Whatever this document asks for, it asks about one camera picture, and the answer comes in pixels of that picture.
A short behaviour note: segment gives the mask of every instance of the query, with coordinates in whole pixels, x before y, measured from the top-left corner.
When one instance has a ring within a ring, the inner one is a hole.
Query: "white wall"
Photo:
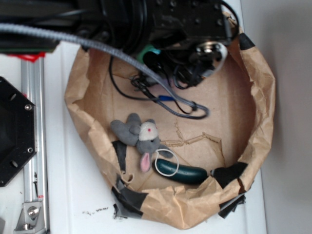
[[[262,167],[269,234],[312,233],[312,1],[241,0],[245,32],[277,80],[273,148]]]

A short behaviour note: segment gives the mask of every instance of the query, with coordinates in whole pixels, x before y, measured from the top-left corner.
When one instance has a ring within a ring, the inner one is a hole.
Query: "plush toy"
[[[140,168],[143,172],[148,172],[152,165],[152,154],[158,149],[169,150],[169,148],[160,143],[158,130],[153,119],[141,123],[141,119],[136,113],[128,116],[127,122],[120,120],[111,122],[111,129],[118,139],[130,146],[136,146],[142,154]],[[171,158],[173,155],[168,151],[159,151],[161,155]]]

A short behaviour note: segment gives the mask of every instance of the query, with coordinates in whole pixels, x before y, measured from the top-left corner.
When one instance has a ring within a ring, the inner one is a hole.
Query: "rubber band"
[[[159,151],[167,151],[167,152],[169,152],[169,153],[171,153],[171,154],[173,154],[173,155],[175,156],[177,164],[176,164],[176,170],[175,170],[175,172],[173,172],[172,174],[165,174],[165,173],[161,172],[161,171],[158,169],[158,167],[157,167],[157,160],[158,160],[158,157],[159,157]],[[179,170],[179,159],[177,158],[176,154],[175,154],[174,152],[172,152],[171,150],[167,150],[167,149],[159,149],[159,150],[156,150],[156,153],[157,153],[157,156],[156,156],[156,159],[155,159],[155,168],[156,168],[157,172],[158,172],[159,174],[161,174],[162,176],[166,176],[166,177],[172,177],[172,176],[174,176],[174,175],[178,172],[178,170]]]

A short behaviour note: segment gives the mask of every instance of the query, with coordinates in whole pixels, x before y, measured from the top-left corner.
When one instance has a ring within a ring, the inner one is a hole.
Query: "pink ear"
[[[148,172],[151,166],[150,154],[144,153],[141,159],[140,167],[142,172]]]

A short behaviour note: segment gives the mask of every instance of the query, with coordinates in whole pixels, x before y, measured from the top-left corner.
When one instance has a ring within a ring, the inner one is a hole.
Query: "green part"
[[[176,166],[177,164],[164,159],[157,160],[158,169],[167,175],[174,173],[176,171]],[[207,171],[203,168],[179,165],[177,173],[167,178],[184,184],[201,184],[208,178],[208,175]]]
[[[138,56],[136,57],[136,59],[140,62],[140,63],[143,63],[144,64],[144,62],[143,62],[143,57],[144,57],[144,55],[147,53],[147,52],[153,52],[153,53],[155,53],[155,54],[157,54],[157,55],[159,55],[160,54],[160,50],[158,50],[158,49],[156,49],[155,47],[153,47],[151,44],[148,44],[148,45],[146,45],[145,47],[144,47],[144,49],[138,54]]]

